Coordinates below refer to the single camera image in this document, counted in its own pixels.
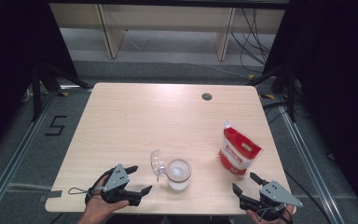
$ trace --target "table grommet hole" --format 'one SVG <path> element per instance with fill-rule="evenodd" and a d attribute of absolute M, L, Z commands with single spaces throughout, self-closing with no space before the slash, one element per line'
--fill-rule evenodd
<path fill-rule="evenodd" d="M 210 101 L 212 100 L 212 95 L 208 92 L 205 92 L 202 94 L 202 99 L 204 99 L 205 101 Z"/>

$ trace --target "black cable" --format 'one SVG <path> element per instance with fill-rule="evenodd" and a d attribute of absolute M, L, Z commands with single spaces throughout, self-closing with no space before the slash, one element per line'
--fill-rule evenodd
<path fill-rule="evenodd" d="M 54 222 L 56 222 L 61 216 L 63 215 L 63 213 L 60 213 L 57 217 L 55 217 L 50 224 L 54 224 Z"/>
<path fill-rule="evenodd" d="M 256 9 L 254 8 L 254 20 L 253 20 L 253 22 L 252 22 L 252 25 L 250 24 L 250 22 L 249 22 L 249 20 L 248 20 L 248 18 L 247 18 L 247 16 L 246 16 L 246 14 L 245 14 L 245 11 L 244 11 L 243 9 L 242 9 L 242 14 L 243 14 L 243 17 L 246 19 L 246 23 L 248 23 L 248 27 L 249 27 L 249 31 L 250 31 L 250 33 L 248 34 L 248 37 L 249 37 L 250 34 L 252 34 L 252 36 L 254 37 L 254 39 L 255 39 L 255 41 L 256 41 L 256 43 L 257 43 L 257 45 L 258 45 L 259 47 L 254 46 L 254 45 L 251 44 L 250 42 L 248 42 L 248 43 L 249 43 L 251 46 L 253 46 L 254 48 L 259 49 L 260 52 L 261 52 L 261 54 L 263 55 L 263 58 L 266 60 L 266 59 L 267 59 L 267 56 L 265 55 L 265 52 L 264 52 L 264 51 L 266 51 L 267 53 L 270 53 L 270 49 L 267 48 L 266 46 L 264 46 L 263 44 L 261 44 L 260 39 L 258 38 L 257 23 L 255 22 Z"/>
<path fill-rule="evenodd" d="M 316 206 L 319 208 L 319 210 L 321 211 L 321 213 L 324 215 L 324 217 L 326 218 L 327 222 L 331 224 L 330 219 L 328 218 L 327 214 L 325 213 L 325 211 L 322 209 L 322 207 L 318 204 L 318 202 L 316 202 L 316 200 L 307 192 L 306 189 L 304 189 L 304 187 L 302 185 L 300 185 L 300 183 L 298 183 L 294 177 L 292 177 L 289 172 L 287 172 L 286 170 L 284 170 L 284 173 L 287 174 L 307 195 L 308 197 L 316 204 Z"/>
<path fill-rule="evenodd" d="M 272 103 L 272 104 L 269 104 L 269 105 L 263 105 L 263 109 L 268 109 L 268 108 L 272 108 L 274 106 L 278 106 L 278 105 L 286 105 L 287 104 L 287 101 L 285 102 L 280 102 L 280 103 Z"/>
<path fill-rule="evenodd" d="M 284 222 L 286 222 L 286 224 L 293 224 L 293 223 L 294 223 L 293 220 L 292 220 L 292 216 L 290 215 L 290 213 L 289 213 L 290 220 L 287 220 L 287 218 L 284 217 L 284 216 L 283 216 L 282 214 L 280 214 L 280 213 L 276 213 L 276 214 L 278 215 L 278 217 L 279 217 L 280 219 L 282 219 Z"/>
<path fill-rule="evenodd" d="M 273 210 L 274 208 L 273 207 L 267 207 L 267 208 L 262 208 L 262 209 L 259 209 L 257 210 L 257 212 L 255 212 L 257 215 L 260 213 L 260 212 L 263 212 L 263 214 L 258 215 L 260 217 L 260 219 L 258 219 L 259 222 L 261 222 L 263 219 L 264 219 L 264 215 L 267 213 L 268 210 Z"/>
<path fill-rule="evenodd" d="M 240 59 L 241 59 L 241 65 L 242 65 L 242 67 L 243 67 L 244 69 L 250 71 L 250 72 L 261 73 L 261 72 L 259 72 L 259 71 L 255 71 L 255 70 L 252 70 L 252 69 L 250 69 L 250 68 L 247 68 L 247 67 L 245 66 L 245 64 L 243 64 L 243 62 L 242 62 L 243 45 L 240 43 L 240 41 L 238 41 L 238 39 L 235 37 L 234 34 L 231 33 L 231 35 L 234 37 L 235 41 L 237 41 L 238 45 L 240 45 L 240 47 L 241 47 Z"/>
<path fill-rule="evenodd" d="M 243 44 L 241 44 L 240 41 L 238 41 L 237 37 L 235 37 L 235 35 L 234 35 L 233 33 L 231 33 L 231 35 L 234 37 L 235 41 L 237 41 L 238 45 L 240 45 L 240 47 L 241 47 L 241 53 L 242 53 L 242 51 L 244 50 L 244 51 L 246 51 L 246 53 L 249 54 L 249 56 L 251 56 L 251 57 L 252 57 L 253 59 L 255 59 L 257 62 L 259 62 L 259 63 L 265 65 L 265 63 L 264 63 L 263 61 L 261 61 L 260 59 L 258 59 L 257 57 L 255 57 L 254 54 L 253 54 L 251 51 L 249 51 Z"/>
<path fill-rule="evenodd" d="M 254 22 L 255 22 L 255 15 L 257 13 L 257 9 L 254 8 L 253 12 L 254 12 Z M 253 33 L 253 36 L 258 44 L 258 47 L 260 48 L 260 53 L 263 56 L 264 62 L 265 62 L 267 60 L 267 56 L 266 56 L 266 53 L 264 52 L 263 48 L 261 47 L 260 39 L 258 38 L 257 22 L 255 22 L 255 33 Z"/>
<path fill-rule="evenodd" d="M 249 42 L 249 37 L 251 36 L 251 33 L 249 33 L 248 36 L 245 36 L 245 34 L 242 33 L 242 36 L 245 39 L 245 43 L 248 43 L 250 46 L 254 47 L 255 49 L 259 49 L 257 46 Z"/>
<path fill-rule="evenodd" d="M 287 110 L 286 111 L 283 111 L 281 114 L 279 114 L 277 117 L 275 117 L 274 119 L 272 119 L 272 120 L 270 120 L 269 122 L 268 122 L 268 124 L 271 124 L 275 119 L 277 119 L 278 117 L 280 117 L 282 114 L 284 114 L 284 113 L 287 113 Z"/>
<path fill-rule="evenodd" d="M 269 111 L 270 111 L 272 108 L 273 108 L 273 107 L 270 107 L 270 108 L 268 109 L 268 111 L 264 113 L 264 115 L 267 116 L 267 114 L 269 113 Z"/>
<path fill-rule="evenodd" d="M 295 111 L 295 114 L 297 115 L 297 116 L 299 116 L 299 117 L 301 117 L 302 119 L 309 119 L 310 118 L 310 116 L 302 116 L 302 115 L 300 115 L 300 114 L 298 114 L 296 111 Z"/>
<path fill-rule="evenodd" d="M 76 193 L 71 193 L 71 190 L 72 189 L 77 189 L 79 192 L 76 192 Z M 78 188 L 71 188 L 71 189 L 68 189 L 68 194 L 82 194 L 82 193 L 87 193 L 86 190 L 83 190 L 83 189 L 78 189 Z"/>
<path fill-rule="evenodd" d="M 284 207 L 284 210 L 287 212 L 287 214 L 289 214 L 289 217 L 290 217 L 291 222 L 292 222 L 292 223 L 295 223 L 295 222 L 293 221 L 292 214 L 290 214 L 290 212 L 287 211 L 287 208 L 286 208 L 286 207 Z"/>

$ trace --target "cable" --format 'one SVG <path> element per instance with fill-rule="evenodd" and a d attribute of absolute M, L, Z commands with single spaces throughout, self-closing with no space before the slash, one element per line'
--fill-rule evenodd
<path fill-rule="evenodd" d="M 279 217 L 280 219 L 282 219 L 284 222 L 286 222 L 286 224 L 293 224 L 293 223 L 294 223 L 293 220 L 292 220 L 292 216 L 290 215 L 290 213 L 289 213 L 290 221 L 287 220 L 287 218 L 284 217 L 282 214 L 280 214 L 280 213 L 276 213 L 276 214 L 278 215 L 278 217 Z"/>
<path fill-rule="evenodd" d="M 270 111 L 271 109 L 272 109 L 272 107 L 270 107 L 270 108 L 268 109 L 268 111 L 264 113 L 264 115 L 267 116 L 267 114 L 269 113 L 269 111 Z"/>
<path fill-rule="evenodd" d="M 300 185 L 300 183 L 298 183 L 294 177 L 292 177 L 289 172 L 287 172 L 286 170 L 284 170 L 284 173 L 287 174 L 307 195 L 308 197 L 316 204 L 316 206 L 319 208 L 319 210 L 321 211 L 321 213 L 324 215 L 324 217 L 326 218 L 327 222 L 331 224 L 330 219 L 328 218 L 327 214 L 325 213 L 325 211 L 322 209 L 322 207 L 318 204 L 318 202 L 316 202 L 316 200 L 304 189 L 304 187 L 302 185 Z"/>
<path fill-rule="evenodd" d="M 60 213 L 57 217 L 55 217 L 50 224 L 54 224 L 54 222 L 56 222 L 61 216 L 63 215 L 63 213 Z"/>
<path fill-rule="evenodd" d="M 141 48 L 139 48 L 138 46 L 136 46 L 130 39 L 129 39 L 130 43 L 133 44 L 134 47 L 136 47 L 139 51 L 141 51 L 142 53 L 145 53 Z M 168 62 L 168 61 L 165 61 L 165 60 L 157 60 L 157 59 L 153 59 L 147 55 L 145 55 L 146 58 L 148 58 L 149 60 L 152 60 L 152 61 L 155 61 L 155 62 L 164 62 L 164 63 L 173 63 L 173 62 Z M 244 77 L 248 80 L 251 80 L 250 78 L 242 75 L 242 74 L 239 74 L 239 73 L 234 73 L 234 72 L 228 72 L 228 71 L 225 71 L 225 70 L 222 70 L 222 69 L 219 69 L 219 68 L 216 68 L 216 67 L 213 67 L 213 66 L 210 66 L 210 65 L 205 65 L 205 64 L 199 64 L 199 63 L 173 63 L 173 64 L 191 64 L 191 65 L 195 65 L 195 66 L 199 66 L 199 67 L 206 67 L 206 68 L 212 68 L 216 71 L 219 71 L 219 72 L 222 72 L 222 73 L 227 73 L 227 74 L 232 74 L 232 75 L 237 75 L 237 76 L 240 76 L 240 77 Z"/>
<path fill-rule="evenodd" d="M 77 189 L 79 192 L 76 192 L 76 193 L 71 193 L 71 190 L 72 189 Z M 83 193 L 87 193 L 86 190 L 83 190 L 83 189 L 79 189 L 79 188 L 71 188 L 71 189 L 68 189 L 68 194 L 83 194 Z"/>
<path fill-rule="evenodd" d="M 259 49 L 261 55 L 262 55 L 263 58 L 264 58 L 264 60 L 266 60 L 266 59 L 267 59 L 267 56 L 266 56 L 266 54 L 265 54 L 265 51 L 266 51 L 267 53 L 270 53 L 270 49 L 267 48 L 266 46 L 264 46 L 263 44 L 261 44 L 261 42 L 260 42 L 260 39 L 259 39 L 259 37 L 258 37 L 258 32 L 257 32 L 257 23 L 256 23 L 256 21 L 255 21 L 255 15 L 256 15 L 256 13 L 257 13 L 257 9 L 254 8 L 254 9 L 253 9 L 253 12 L 254 12 L 254 16 L 253 16 L 253 19 L 254 19 L 254 20 L 253 20 L 252 25 L 251 25 L 250 22 L 249 22 L 249 20 L 248 20 L 248 18 L 246 17 L 246 14 L 245 14 L 244 9 L 242 9 L 243 17 L 245 18 L 246 23 L 248 24 L 248 27 L 249 27 L 249 31 L 250 31 L 250 33 L 248 34 L 248 37 L 245 38 L 245 39 L 246 39 L 246 41 L 248 42 L 249 36 L 250 36 L 250 34 L 252 34 L 252 36 L 254 37 L 254 39 L 255 39 L 255 41 L 256 41 L 258 47 L 255 46 L 255 45 L 253 45 L 253 44 L 251 44 L 250 42 L 248 42 L 248 43 L 249 43 L 252 47 L 254 47 L 254 48 L 256 48 L 256 49 Z"/>
<path fill-rule="evenodd" d="M 255 73 L 262 73 L 262 72 L 259 72 L 259 71 L 255 71 L 253 69 L 250 69 L 248 67 L 245 66 L 245 64 L 243 64 L 242 62 L 242 53 L 243 53 L 243 49 L 241 49 L 241 54 L 240 54 L 240 61 L 241 61 L 241 65 L 244 69 L 248 70 L 249 72 L 255 72 Z"/>
<path fill-rule="evenodd" d="M 289 214 L 289 217 L 290 217 L 291 223 L 294 223 L 294 221 L 293 221 L 293 217 L 292 217 L 292 215 L 290 214 L 290 212 L 287 210 L 287 208 L 286 208 L 286 207 L 284 207 L 284 211 L 286 211 L 286 212 L 287 212 L 287 214 Z"/>
<path fill-rule="evenodd" d="M 265 215 L 269 210 L 273 210 L 273 207 L 262 208 L 262 209 L 259 209 L 259 210 L 256 212 L 257 215 L 258 215 L 260 212 L 263 212 L 263 213 L 261 214 L 261 216 L 258 215 L 258 216 L 260 217 L 260 219 L 258 219 L 259 222 L 261 222 L 261 221 L 264 219 L 264 218 L 263 218 L 264 215 Z"/>
<path fill-rule="evenodd" d="M 274 119 L 272 119 L 272 120 L 270 120 L 269 122 L 268 122 L 268 124 L 271 124 L 275 119 L 277 119 L 279 116 L 281 116 L 282 114 L 284 114 L 284 113 L 287 113 L 287 110 L 286 111 L 283 111 L 281 114 L 279 114 L 277 117 L 275 117 Z"/>
<path fill-rule="evenodd" d="M 287 101 L 285 102 L 279 102 L 279 103 L 272 103 L 272 104 L 269 104 L 269 105 L 263 105 L 263 109 L 268 109 L 268 108 L 272 108 L 274 106 L 278 106 L 278 105 L 286 105 L 287 104 Z"/>
<path fill-rule="evenodd" d="M 237 43 L 240 45 L 242 50 L 246 51 L 246 53 L 248 53 L 249 56 L 251 56 L 253 59 L 255 59 L 258 63 L 261 63 L 262 65 L 266 64 L 263 61 L 261 61 L 260 59 L 258 59 L 257 57 L 255 57 L 254 54 L 245 47 L 246 42 L 245 42 L 245 44 L 241 44 L 240 41 L 238 41 L 237 37 L 235 37 L 235 35 L 233 33 L 231 33 L 231 35 L 234 37 L 235 41 L 237 41 Z"/>
<path fill-rule="evenodd" d="M 310 118 L 310 116 L 303 116 L 303 115 L 300 115 L 300 114 L 298 114 L 296 111 L 295 111 L 295 114 L 297 115 L 297 116 L 299 116 L 299 117 L 301 117 L 302 119 L 309 119 Z"/>

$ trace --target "red label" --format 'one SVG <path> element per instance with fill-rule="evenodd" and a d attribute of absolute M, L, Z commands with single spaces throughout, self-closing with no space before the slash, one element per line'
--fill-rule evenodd
<path fill-rule="evenodd" d="M 232 174 L 234 175 L 245 175 L 246 169 L 239 170 L 236 167 L 234 167 L 227 157 L 222 153 L 222 151 L 219 151 L 220 161 L 223 163 L 223 165 L 228 169 Z"/>
<path fill-rule="evenodd" d="M 234 146 L 237 151 L 246 159 L 252 160 L 260 152 L 261 147 L 252 142 L 249 138 L 237 132 L 233 128 L 224 130 L 226 139 Z"/>
<path fill-rule="evenodd" d="M 232 158 L 234 158 L 234 160 L 237 161 L 237 163 L 238 163 L 239 165 L 242 165 L 243 159 L 242 159 L 241 157 L 239 157 L 239 156 L 237 155 L 237 153 L 236 153 L 229 145 L 226 145 L 225 151 L 227 151 L 227 152 L 232 156 Z"/>

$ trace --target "wooden table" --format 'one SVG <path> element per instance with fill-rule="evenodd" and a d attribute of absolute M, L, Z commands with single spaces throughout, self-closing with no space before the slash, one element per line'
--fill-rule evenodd
<path fill-rule="evenodd" d="M 212 100 L 202 99 L 203 93 Z M 245 176 L 232 175 L 218 158 L 225 120 L 263 148 Z M 157 181 L 150 165 L 156 149 L 165 163 L 189 161 L 192 176 L 185 191 L 170 189 L 166 177 Z M 68 189 L 88 189 L 118 163 L 139 166 L 127 190 L 153 186 L 138 207 L 118 214 L 243 215 L 232 183 L 258 199 L 259 186 L 250 172 L 289 189 L 259 97 L 249 86 L 95 85 L 52 188 L 62 190 L 62 196 L 48 199 L 46 209 L 82 212 L 85 195 L 69 195 Z"/>

